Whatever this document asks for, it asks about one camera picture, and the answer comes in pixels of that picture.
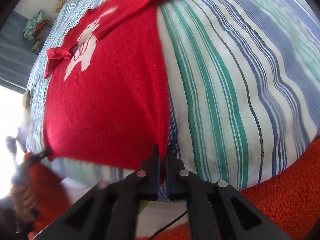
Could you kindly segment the person's left hand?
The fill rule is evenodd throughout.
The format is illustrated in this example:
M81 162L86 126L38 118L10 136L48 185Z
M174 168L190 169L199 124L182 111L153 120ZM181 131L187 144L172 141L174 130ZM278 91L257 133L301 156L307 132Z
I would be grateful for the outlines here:
M12 185L10 195L18 218L25 224L31 224L35 220L31 210L37 206L37 197L31 184Z

